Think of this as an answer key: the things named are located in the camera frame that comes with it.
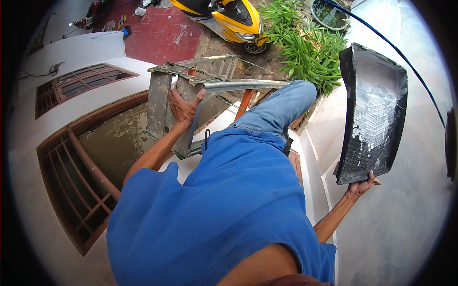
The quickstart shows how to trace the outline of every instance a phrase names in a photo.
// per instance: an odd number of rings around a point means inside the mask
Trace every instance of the black paint tray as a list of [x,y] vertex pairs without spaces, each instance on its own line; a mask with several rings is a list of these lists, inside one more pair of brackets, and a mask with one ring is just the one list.
[[352,43],[339,54],[347,88],[347,119],[337,184],[388,173],[398,152],[407,108],[407,71]]

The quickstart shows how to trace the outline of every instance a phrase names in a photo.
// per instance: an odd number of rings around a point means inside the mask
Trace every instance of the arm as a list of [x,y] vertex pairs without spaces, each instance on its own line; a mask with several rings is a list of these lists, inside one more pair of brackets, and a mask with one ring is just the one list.
[[318,242],[325,243],[328,241],[357,199],[371,188],[374,179],[374,172],[371,170],[369,179],[363,182],[351,183],[348,186],[348,190],[336,206],[313,227],[318,237]]
[[188,103],[184,101],[178,94],[176,89],[169,91],[169,106],[170,111],[176,118],[175,125],[170,129],[167,134],[159,139],[148,151],[145,152],[138,160],[132,165],[127,172],[122,185],[124,186],[127,180],[135,174],[136,171],[142,168],[159,170],[164,163],[167,155],[170,153],[173,145],[178,138],[183,134],[186,128],[191,125],[194,116],[196,115],[197,107],[200,101],[205,97],[206,91],[202,89],[194,101]]

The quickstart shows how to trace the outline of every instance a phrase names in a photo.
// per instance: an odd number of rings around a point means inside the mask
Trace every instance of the wooden window frame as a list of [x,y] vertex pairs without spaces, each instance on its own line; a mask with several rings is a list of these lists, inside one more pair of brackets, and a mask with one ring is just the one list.
[[[94,67],[97,67],[97,66],[100,66],[100,65],[104,65],[104,66],[106,66],[108,68],[107,69],[103,69],[103,70],[95,70],[95,69],[93,69]],[[85,74],[85,75],[82,75],[82,76],[78,76],[79,75],[78,72],[81,71],[81,70],[92,71],[92,73]],[[120,78],[120,79],[112,79],[112,78],[110,78],[110,76],[106,76],[105,75],[105,73],[116,71],[116,70],[120,71],[119,74],[126,73],[129,76],[124,77],[124,78]],[[105,83],[102,83],[100,85],[97,85],[97,86],[89,86],[88,83],[91,83],[91,82],[86,83],[86,82],[83,81],[83,80],[85,80],[87,78],[90,78],[90,77],[93,77],[93,76],[97,76],[97,75],[100,75],[100,76],[102,76],[102,78],[108,79],[109,81],[105,82]],[[98,88],[100,86],[104,86],[104,85],[110,84],[110,83],[115,82],[115,81],[121,81],[121,80],[129,79],[129,78],[133,78],[133,77],[136,77],[136,76],[139,76],[139,74],[131,72],[129,70],[122,69],[122,68],[114,66],[114,65],[107,64],[107,63],[100,63],[100,64],[96,64],[96,65],[90,65],[90,66],[87,66],[87,67],[84,67],[84,68],[81,68],[81,69],[78,69],[78,70],[74,70],[74,71],[69,72],[67,74],[64,74],[62,76],[56,77],[56,78],[54,78],[54,79],[42,84],[41,86],[39,86],[37,88],[37,95],[36,95],[36,100],[35,100],[35,119],[38,119],[40,116],[42,116],[43,114],[47,113],[49,110],[55,108],[56,106],[66,102],[66,101],[68,101],[68,100],[70,100],[70,99],[72,99],[74,97],[77,97],[80,94],[83,94],[85,92],[88,92],[90,90]],[[74,77],[74,78],[72,78],[69,81],[60,82],[60,81],[63,81],[66,78],[69,78],[69,77]],[[76,93],[76,94],[74,94],[74,95],[72,95],[70,97],[67,97],[65,95],[65,93],[62,92],[62,89],[67,87],[67,86],[69,86],[69,85],[77,83],[77,82],[81,83],[87,89],[85,89],[85,90],[83,90],[81,92],[78,92],[78,93]],[[47,90],[46,92],[41,92],[41,89],[45,85],[49,85],[49,83],[52,86],[51,89]]]
[[[43,181],[44,185],[46,187],[49,200],[51,201],[51,204],[53,206],[53,209],[63,226],[65,232],[67,233],[69,239],[73,242],[77,250],[81,253],[82,256],[86,255],[86,253],[89,251],[89,249],[92,247],[92,245],[95,243],[95,241],[100,237],[100,235],[103,233],[103,231],[106,229],[108,225],[108,220],[111,214],[111,210],[104,204],[106,199],[109,198],[109,196],[112,196],[115,201],[119,201],[121,192],[118,190],[103,174],[103,172],[95,165],[93,160],[90,158],[90,156],[86,153],[84,150],[83,146],[78,140],[78,136],[83,134],[84,132],[88,130],[92,130],[94,128],[97,128],[101,124],[103,124],[104,121],[108,120],[109,118],[125,111],[130,108],[133,108],[135,106],[138,106],[148,100],[148,91],[143,91],[137,94],[134,94],[128,98],[124,98],[121,100],[118,100],[108,106],[102,107],[87,116],[78,119],[74,121],[73,123],[70,123],[68,126],[60,129],[59,131],[55,132],[53,135],[51,135],[48,139],[43,141],[38,147],[37,147],[37,155],[38,155],[38,162],[40,165],[41,173],[43,176]],[[106,191],[107,195],[104,198],[99,198],[97,194],[95,194],[94,190],[92,190],[91,186],[88,184],[88,182],[85,180],[85,178],[82,176],[80,169],[76,166],[76,164],[73,162],[73,159],[71,159],[71,156],[67,150],[67,147],[65,143],[72,144],[73,148],[75,149],[77,155],[83,162],[84,166],[86,167],[87,171],[90,173],[91,177],[94,179],[95,182],[99,184],[99,186]],[[85,202],[84,198],[80,194],[79,190],[77,190],[77,187],[75,186],[73,180],[71,179],[70,175],[68,174],[68,171],[66,167],[63,164],[63,161],[58,155],[59,151],[57,148],[63,144],[63,148],[65,150],[66,155],[69,157],[69,160],[71,162],[71,165],[73,168],[76,170],[76,173],[78,174],[78,177],[80,180],[83,182],[87,190],[92,194],[94,199],[96,200],[97,204],[95,207],[90,209],[90,206],[87,205]],[[59,162],[61,163],[61,167],[64,170],[65,175],[69,179],[72,187],[74,188],[75,193],[78,195],[78,197],[81,199],[84,205],[89,210],[88,215],[86,215],[84,218],[81,217],[76,210],[75,206],[73,205],[71,199],[69,198],[68,193],[65,190],[64,185],[60,181],[60,177],[57,174],[57,170],[55,166],[53,165],[53,159],[51,156],[51,152],[55,151],[56,155],[59,158]],[[60,186],[60,190],[55,190],[53,188],[53,185],[50,181],[50,176],[48,174],[47,168],[46,168],[46,162],[45,160],[50,159],[50,164],[52,165],[52,169],[54,170],[54,177],[57,178],[57,183]],[[62,205],[60,204],[56,191],[61,191],[65,195],[69,205],[73,209],[73,212],[75,215],[78,217],[80,220],[80,224],[77,227],[73,227],[65,215],[65,212],[62,208]],[[107,213],[108,216],[105,218],[104,222],[97,227],[95,231],[92,231],[91,228],[89,228],[86,224],[86,221],[91,218],[91,215],[98,209],[98,207],[102,207]],[[83,241],[77,234],[77,231],[81,228],[85,227],[88,232],[90,233],[90,237],[87,241]]]

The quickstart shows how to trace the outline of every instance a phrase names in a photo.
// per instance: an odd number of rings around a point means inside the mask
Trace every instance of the jeans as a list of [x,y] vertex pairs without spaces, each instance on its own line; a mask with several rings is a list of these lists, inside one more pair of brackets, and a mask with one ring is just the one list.
[[228,128],[268,133],[286,143],[283,129],[307,111],[316,98],[316,88],[308,81],[295,80],[242,114]]

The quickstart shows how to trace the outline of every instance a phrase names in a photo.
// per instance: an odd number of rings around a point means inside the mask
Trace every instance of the red tile floor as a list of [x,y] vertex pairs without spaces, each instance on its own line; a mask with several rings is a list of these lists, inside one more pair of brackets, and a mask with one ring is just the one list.
[[205,27],[186,17],[175,6],[146,7],[145,16],[133,16],[140,1],[113,0],[112,9],[94,25],[100,32],[105,23],[114,20],[116,26],[122,15],[127,15],[124,27],[129,25],[132,35],[125,39],[128,57],[163,65],[166,61],[193,59]]

